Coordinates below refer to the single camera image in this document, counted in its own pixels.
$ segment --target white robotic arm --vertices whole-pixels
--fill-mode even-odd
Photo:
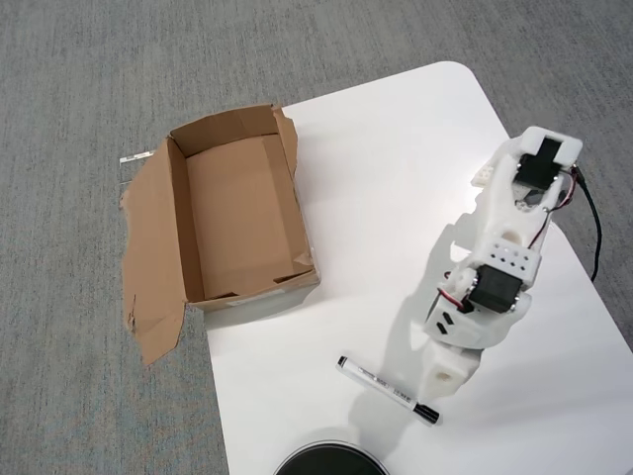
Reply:
[[[438,284],[424,331],[419,398],[454,394],[528,311],[551,213],[567,205],[583,144],[530,127],[503,143],[473,180],[483,186],[478,235],[470,255]],[[564,178],[570,189],[561,200]]]

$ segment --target black marker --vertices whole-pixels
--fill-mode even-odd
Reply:
[[[376,389],[388,398],[396,401],[401,406],[413,411],[419,415],[428,425],[436,426],[440,424],[440,415],[437,411],[429,408],[424,404],[420,404],[414,398],[407,396],[402,391],[392,387],[386,381],[378,376],[370,373],[366,369],[361,368],[351,361],[347,356],[341,356],[338,359],[336,368],[354,381],[361,383],[369,388]]]

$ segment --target open cardboard box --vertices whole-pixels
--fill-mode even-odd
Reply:
[[[297,134],[280,108],[226,111],[162,142],[122,198],[124,315],[149,364],[205,311],[318,283],[295,196]]]

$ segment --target black round object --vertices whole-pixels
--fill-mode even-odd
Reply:
[[[344,442],[318,442],[292,454],[275,475],[389,475],[378,460]]]

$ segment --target box flap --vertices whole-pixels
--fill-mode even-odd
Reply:
[[[294,177],[297,169],[297,131],[295,130],[295,125],[292,119],[284,116],[280,106],[273,108],[273,115],[275,116],[275,121],[277,121],[277,130],[279,131],[281,143],[284,146],[290,174]]]
[[[145,364],[176,346],[187,300],[169,147],[170,140],[162,143],[122,198],[128,221],[124,316]]]
[[[171,131],[185,158],[201,151],[251,137],[277,134],[270,104],[203,117]]]

